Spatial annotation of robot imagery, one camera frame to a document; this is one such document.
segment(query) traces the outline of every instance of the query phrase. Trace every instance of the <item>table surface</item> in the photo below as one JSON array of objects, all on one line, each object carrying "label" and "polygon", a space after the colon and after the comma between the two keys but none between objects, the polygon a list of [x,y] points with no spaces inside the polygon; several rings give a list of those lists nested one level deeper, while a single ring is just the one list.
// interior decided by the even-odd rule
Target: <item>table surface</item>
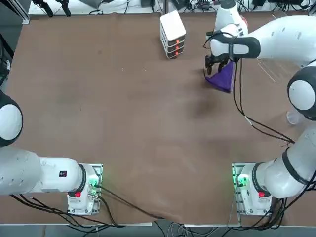
[{"label": "table surface", "polygon": [[[244,14],[250,31],[274,19]],[[233,200],[232,163],[268,161],[283,142],[252,129],[231,94],[203,78],[205,32],[215,15],[182,15],[184,53],[168,60],[159,15],[33,17],[23,26],[7,94],[22,108],[17,147],[39,156],[103,163],[103,184],[150,213],[186,224],[227,224]],[[297,139],[290,127],[286,85],[290,63],[243,61],[243,107],[259,121]],[[67,209],[65,194],[37,194]],[[152,218],[104,195],[118,223]],[[315,226],[315,194],[286,213],[284,224]],[[63,223],[58,216],[0,197],[0,223]],[[94,216],[109,222],[104,208]],[[258,217],[242,217],[242,224]],[[233,205],[230,224],[237,225]]]}]

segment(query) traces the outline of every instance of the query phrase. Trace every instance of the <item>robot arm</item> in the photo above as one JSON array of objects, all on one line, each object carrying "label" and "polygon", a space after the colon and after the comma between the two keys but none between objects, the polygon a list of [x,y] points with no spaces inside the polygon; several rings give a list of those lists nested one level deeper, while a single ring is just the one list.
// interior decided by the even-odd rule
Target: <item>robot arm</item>
[{"label": "robot arm", "polygon": [[[236,4],[227,1],[218,10],[215,30],[207,35],[211,56],[206,66],[239,58],[270,58],[298,63],[301,69],[288,83],[291,104],[306,118],[316,120],[316,18],[288,16],[247,34]],[[246,164],[237,178],[246,215],[264,215],[272,196],[299,194],[316,169],[316,127],[307,128],[298,141],[269,162]]]},{"label": "robot arm", "polygon": [[73,214],[99,212],[102,165],[78,164],[69,158],[38,157],[12,144],[21,134],[20,107],[0,90],[0,195],[62,192]]}]

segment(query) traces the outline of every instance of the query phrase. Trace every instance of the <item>white box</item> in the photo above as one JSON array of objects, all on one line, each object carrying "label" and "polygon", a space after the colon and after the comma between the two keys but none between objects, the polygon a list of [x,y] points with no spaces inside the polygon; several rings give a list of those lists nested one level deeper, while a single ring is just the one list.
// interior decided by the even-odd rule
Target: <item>white box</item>
[{"label": "white box", "polygon": [[186,29],[177,11],[160,17],[160,39],[168,58],[170,58],[170,54],[168,55],[168,53],[180,49],[178,54],[183,52],[185,36]]}]

